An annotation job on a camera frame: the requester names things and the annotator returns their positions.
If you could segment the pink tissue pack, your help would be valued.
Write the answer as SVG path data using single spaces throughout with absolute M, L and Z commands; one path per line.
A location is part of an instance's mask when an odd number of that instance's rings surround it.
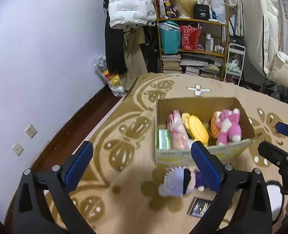
M 179 110 L 173 110 L 167 118 L 167 130 L 170 136 L 171 150 L 190 149 L 188 144 L 188 134 L 183 124 Z

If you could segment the pink plush bear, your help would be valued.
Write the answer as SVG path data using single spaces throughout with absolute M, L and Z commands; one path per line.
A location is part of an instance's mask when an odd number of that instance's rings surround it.
M 211 117 L 211 134 L 216 139 L 217 146 L 241 141 L 242 131 L 239 125 L 240 110 L 216 111 Z

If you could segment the stack of books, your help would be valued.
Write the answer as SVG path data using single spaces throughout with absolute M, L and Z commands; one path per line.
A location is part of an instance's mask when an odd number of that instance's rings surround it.
M 179 54 L 163 54 L 161 56 L 162 72 L 164 74 L 181 74 L 180 60 L 181 55 Z

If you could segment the purple haired plush doll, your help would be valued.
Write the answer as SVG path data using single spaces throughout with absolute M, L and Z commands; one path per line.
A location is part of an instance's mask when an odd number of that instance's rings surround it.
M 167 170 L 158 193 L 162 197 L 182 198 L 194 190 L 203 192 L 206 188 L 208 186 L 197 167 L 178 166 Z

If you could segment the cream folded mattress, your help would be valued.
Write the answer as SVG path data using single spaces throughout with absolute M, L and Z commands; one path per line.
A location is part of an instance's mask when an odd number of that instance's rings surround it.
M 249 61 L 274 83 L 288 88 L 288 55 L 279 51 L 278 0 L 242 0 Z

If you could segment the lower wall socket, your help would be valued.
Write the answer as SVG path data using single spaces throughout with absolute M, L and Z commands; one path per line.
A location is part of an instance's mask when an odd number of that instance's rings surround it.
M 23 152 L 24 148 L 19 144 L 15 143 L 15 145 L 12 147 L 12 151 L 17 155 L 20 156 Z

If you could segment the plastic bag of toys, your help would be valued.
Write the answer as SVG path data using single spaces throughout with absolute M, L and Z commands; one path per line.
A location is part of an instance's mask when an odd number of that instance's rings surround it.
M 94 61 L 94 67 L 96 72 L 107 83 L 111 92 L 116 97 L 123 97 L 125 95 L 125 88 L 123 82 L 118 74 L 111 74 L 107 67 L 105 55 L 98 55 Z

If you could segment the teal bag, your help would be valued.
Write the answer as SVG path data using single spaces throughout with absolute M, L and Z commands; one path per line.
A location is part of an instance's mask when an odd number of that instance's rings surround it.
M 180 26 L 172 21 L 159 23 L 162 51 L 164 54 L 177 54 L 181 44 Z

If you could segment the wall socket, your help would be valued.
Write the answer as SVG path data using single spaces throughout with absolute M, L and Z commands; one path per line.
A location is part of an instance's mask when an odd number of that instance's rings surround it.
M 25 130 L 25 133 L 33 139 L 33 137 L 37 134 L 37 129 L 33 126 L 33 124 L 30 124 L 29 127 Z
M 20 156 L 23 152 L 24 148 L 19 144 L 15 143 L 15 145 L 12 147 L 12 151 L 17 155 Z

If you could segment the green tissue pack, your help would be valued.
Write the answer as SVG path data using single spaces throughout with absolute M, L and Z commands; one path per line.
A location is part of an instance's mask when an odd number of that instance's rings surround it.
M 158 130 L 157 146 L 159 150 L 169 150 L 171 148 L 170 135 L 167 129 Z

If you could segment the yellow plush dog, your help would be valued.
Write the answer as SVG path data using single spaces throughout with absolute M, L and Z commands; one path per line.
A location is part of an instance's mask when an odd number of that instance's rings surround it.
M 201 141 L 204 146 L 208 145 L 209 134 L 197 116 L 182 113 L 182 121 L 186 132 L 193 140 Z

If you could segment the white puffer jacket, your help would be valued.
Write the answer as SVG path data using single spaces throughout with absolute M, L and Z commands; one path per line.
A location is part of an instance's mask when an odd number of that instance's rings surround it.
M 153 0 L 108 0 L 110 27 L 126 31 L 152 25 L 157 20 Z

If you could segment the white rolling cart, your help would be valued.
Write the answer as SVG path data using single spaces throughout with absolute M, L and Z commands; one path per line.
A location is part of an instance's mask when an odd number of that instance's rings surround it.
M 243 75 L 246 48 L 230 43 L 227 49 L 224 81 L 239 85 Z

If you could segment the black box labelled 40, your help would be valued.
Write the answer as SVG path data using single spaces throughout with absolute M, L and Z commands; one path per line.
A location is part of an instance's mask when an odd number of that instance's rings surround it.
M 210 19 L 209 5 L 196 3 L 194 5 L 194 19 L 208 21 Z

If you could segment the beige patterned carpet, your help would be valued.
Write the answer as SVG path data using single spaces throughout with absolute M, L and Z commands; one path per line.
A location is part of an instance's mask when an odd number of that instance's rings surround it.
M 288 104 L 145 74 L 65 163 L 23 172 L 14 233 L 288 233 Z

